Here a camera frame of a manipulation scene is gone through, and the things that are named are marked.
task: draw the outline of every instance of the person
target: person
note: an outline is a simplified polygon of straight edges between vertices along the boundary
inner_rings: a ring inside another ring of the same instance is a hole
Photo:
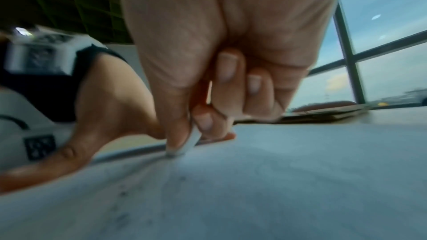
[[[123,61],[100,56],[80,86],[67,146],[1,175],[0,189],[74,172],[101,145],[127,134],[166,136],[173,151],[188,137],[190,117],[210,139],[225,136],[243,116],[274,121],[315,63],[336,3],[121,0],[153,97]]]

